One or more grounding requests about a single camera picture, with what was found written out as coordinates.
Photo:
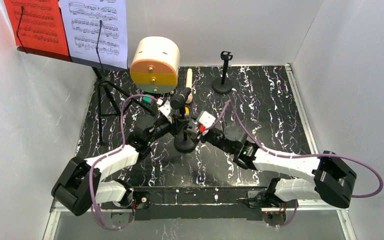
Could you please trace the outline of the black desktop microphone stand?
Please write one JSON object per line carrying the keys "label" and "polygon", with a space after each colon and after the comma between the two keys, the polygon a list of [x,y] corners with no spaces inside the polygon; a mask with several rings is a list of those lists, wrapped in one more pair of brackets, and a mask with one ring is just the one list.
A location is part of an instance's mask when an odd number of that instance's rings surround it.
{"label": "black desktop microphone stand", "polygon": [[[185,106],[179,109],[179,114],[183,117],[189,117],[189,115],[185,114]],[[174,147],[180,153],[190,153],[194,151],[197,146],[197,143],[191,137],[192,133],[190,133],[188,129],[189,124],[174,137]]]}

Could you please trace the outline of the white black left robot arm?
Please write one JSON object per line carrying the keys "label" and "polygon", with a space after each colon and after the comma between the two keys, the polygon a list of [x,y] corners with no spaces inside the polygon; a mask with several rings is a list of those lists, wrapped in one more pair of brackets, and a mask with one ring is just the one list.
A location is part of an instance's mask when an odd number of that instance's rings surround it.
{"label": "white black left robot arm", "polygon": [[189,123],[190,118],[178,114],[158,119],[150,115],[141,117],[120,147],[95,157],[70,159],[53,186],[51,196],[75,216],[102,203],[119,202],[130,206],[132,187],[121,180],[105,179],[145,159],[153,142],[166,134],[182,133]]}

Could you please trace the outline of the white sheet music page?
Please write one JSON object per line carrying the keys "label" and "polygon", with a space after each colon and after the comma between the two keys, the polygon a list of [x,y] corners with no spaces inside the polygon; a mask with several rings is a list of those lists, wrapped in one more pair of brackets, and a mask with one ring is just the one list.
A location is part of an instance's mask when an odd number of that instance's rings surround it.
{"label": "white sheet music page", "polygon": [[126,1],[60,0],[58,6],[74,63],[111,71],[127,69]]}

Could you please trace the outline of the pink microphone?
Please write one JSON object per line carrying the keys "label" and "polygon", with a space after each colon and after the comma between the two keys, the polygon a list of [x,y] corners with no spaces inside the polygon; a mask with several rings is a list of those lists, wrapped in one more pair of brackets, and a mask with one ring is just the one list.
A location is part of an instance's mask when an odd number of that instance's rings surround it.
{"label": "pink microphone", "polygon": [[[193,87],[193,70],[191,68],[188,68],[186,72],[185,87],[190,89],[192,89]],[[193,100],[193,94],[192,92],[190,92],[186,99],[186,104],[190,104],[192,100]]]}

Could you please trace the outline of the black tripod music stand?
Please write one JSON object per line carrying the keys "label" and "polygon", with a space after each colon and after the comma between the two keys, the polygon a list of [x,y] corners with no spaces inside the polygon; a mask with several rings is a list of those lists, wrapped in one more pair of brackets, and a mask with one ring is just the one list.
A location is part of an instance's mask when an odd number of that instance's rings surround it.
{"label": "black tripod music stand", "polygon": [[[24,52],[26,54],[34,54],[34,55],[39,55],[43,57],[49,57],[49,58],[54,58],[54,59],[74,63],[74,57],[63,56],[62,54],[58,54],[58,53],[52,53],[49,51],[37,50],[33,48],[24,48],[23,46],[18,46],[17,50],[19,52]],[[117,86],[115,83],[111,82],[111,78],[109,76],[103,76],[102,73],[104,73],[104,68],[102,66],[98,67],[95,63],[87,63],[86,65],[92,68],[96,76],[94,89],[96,91],[97,117],[98,117],[98,140],[99,140],[98,142],[100,145],[105,144],[103,140],[103,125],[102,125],[103,117],[110,117],[110,116],[119,117],[121,113],[125,113],[127,111],[127,108],[131,106],[132,103],[135,103],[138,106],[140,106],[142,109],[148,112],[151,116],[156,115],[149,107],[147,107],[146,105],[141,103],[139,100],[136,100],[134,98],[127,101],[125,109],[121,110],[121,107],[117,104],[109,87],[112,87],[113,89],[121,93],[122,96],[130,97],[131,95],[127,91],[121,89],[121,87]],[[106,98],[110,102],[110,105],[113,107],[114,112],[106,113],[106,114],[102,113],[102,96],[106,96]]]}

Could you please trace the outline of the black handheld microphone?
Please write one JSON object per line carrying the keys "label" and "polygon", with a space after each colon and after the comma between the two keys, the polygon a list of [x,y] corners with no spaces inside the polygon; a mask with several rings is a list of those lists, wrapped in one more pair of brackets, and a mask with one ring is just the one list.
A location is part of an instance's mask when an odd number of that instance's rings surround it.
{"label": "black handheld microphone", "polygon": [[173,95],[170,98],[170,107],[174,110],[178,110],[185,105],[189,104],[191,100],[192,95],[189,93],[187,94],[186,92],[180,92],[178,94]]}

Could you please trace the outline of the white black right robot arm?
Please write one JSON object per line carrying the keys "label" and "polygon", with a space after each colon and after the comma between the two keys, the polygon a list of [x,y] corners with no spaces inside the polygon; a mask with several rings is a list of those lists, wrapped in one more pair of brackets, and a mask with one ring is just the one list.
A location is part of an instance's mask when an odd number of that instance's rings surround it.
{"label": "white black right robot arm", "polygon": [[341,158],[327,151],[322,156],[307,157],[272,149],[264,151],[235,124],[224,130],[201,126],[197,138],[232,155],[232,161],[242,169],[291,176],[271,180],[263,197],[271,204],[302,199],[322,200],[341,209],[350,206],[357,174]]}

